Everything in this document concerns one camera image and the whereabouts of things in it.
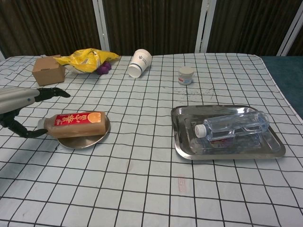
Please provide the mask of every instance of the brown cardboard box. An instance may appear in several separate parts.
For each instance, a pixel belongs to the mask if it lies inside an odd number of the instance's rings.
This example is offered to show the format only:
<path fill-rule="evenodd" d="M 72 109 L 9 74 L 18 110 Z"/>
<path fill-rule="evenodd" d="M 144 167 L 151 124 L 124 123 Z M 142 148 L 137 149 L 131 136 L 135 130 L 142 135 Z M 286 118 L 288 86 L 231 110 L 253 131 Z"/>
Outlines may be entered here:
<path fill-rule="evenodd" d="M 40 86 L 64 82 L 65 67 L 55 59 L 60 55 L 38 58 L 33 68 L 33 75 Z"/>

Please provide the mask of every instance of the dark brown curtain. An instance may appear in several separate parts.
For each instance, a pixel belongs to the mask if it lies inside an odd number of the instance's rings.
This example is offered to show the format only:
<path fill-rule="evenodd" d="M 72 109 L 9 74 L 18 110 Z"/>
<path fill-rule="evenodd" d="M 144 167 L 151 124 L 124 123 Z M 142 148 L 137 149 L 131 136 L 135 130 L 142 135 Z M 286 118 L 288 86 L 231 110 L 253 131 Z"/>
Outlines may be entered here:
<path fill-rule="evenodd" d="M 0 47 L 5 57 L 100 49 L 92 1 L 0 0 Z"/>
<path fill-rule="evenodd" d="M 202 0 L 103 0 L 103 4 L 113 52 L 195 51 Z"/>
<path fill-rule="evenodd" d="M 290 48 L 288 56 L 303 56 L 303 27 L 299 31 L 292 47 Z"/>
<path fill-rule="evenodd" d="M 207 52 L 276 55 L 302 0 L 217 0 Z"/>

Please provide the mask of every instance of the clear plastic bottle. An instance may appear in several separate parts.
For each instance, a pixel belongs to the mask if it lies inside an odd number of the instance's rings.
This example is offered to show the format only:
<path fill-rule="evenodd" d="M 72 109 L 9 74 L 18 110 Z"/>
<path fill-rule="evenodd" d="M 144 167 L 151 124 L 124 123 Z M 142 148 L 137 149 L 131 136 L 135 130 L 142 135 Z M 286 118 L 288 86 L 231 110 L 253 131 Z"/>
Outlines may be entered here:
<path fill-rule="evenodd" d="M 265 113 L 253 111 L 204 119 L 203 124 L 195 126 L 195 133 L 198 138 L 213 141 L 263 132 L 268 127 Z"/>
<path fill-rule="evenodd" d="M 99 111 L 57 114 L 39 120 L 38 128 L 47 129 L 54 138 L 95 136 L 105 134 L 105 121 L 105 113 Z"/>

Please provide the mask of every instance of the yellow plastic bag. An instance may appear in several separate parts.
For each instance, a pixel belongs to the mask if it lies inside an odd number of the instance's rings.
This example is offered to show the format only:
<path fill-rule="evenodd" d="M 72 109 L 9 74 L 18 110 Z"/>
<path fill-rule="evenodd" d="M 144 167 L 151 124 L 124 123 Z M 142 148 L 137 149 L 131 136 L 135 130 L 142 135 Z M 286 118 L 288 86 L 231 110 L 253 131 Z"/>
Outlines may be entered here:
<path fill-rule="evenodd" d="M 109 51 L 88 48 L 75 51 L 70 56 L 63 56 L 54 59 L 56 59 L 60 65 L 64 66 L 70 72 L 87 73 L 95 71 L 103 64 L 103 62 L 110 61 L 118 57 L 119 55 Z"/>

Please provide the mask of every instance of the paper cup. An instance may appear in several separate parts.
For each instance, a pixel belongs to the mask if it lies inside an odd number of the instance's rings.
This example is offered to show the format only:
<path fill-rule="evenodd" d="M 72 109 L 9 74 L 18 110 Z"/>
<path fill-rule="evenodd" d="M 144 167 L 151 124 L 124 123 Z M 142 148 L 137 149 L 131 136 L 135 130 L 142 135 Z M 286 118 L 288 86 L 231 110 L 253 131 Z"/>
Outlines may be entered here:
<path fill-rule="evenodd" d="M 147 50 L 136 50 L 131 63 L 128 65 L 127 73 L 133 78 L 138 78 L 151 63 L 152 56 Z"/>

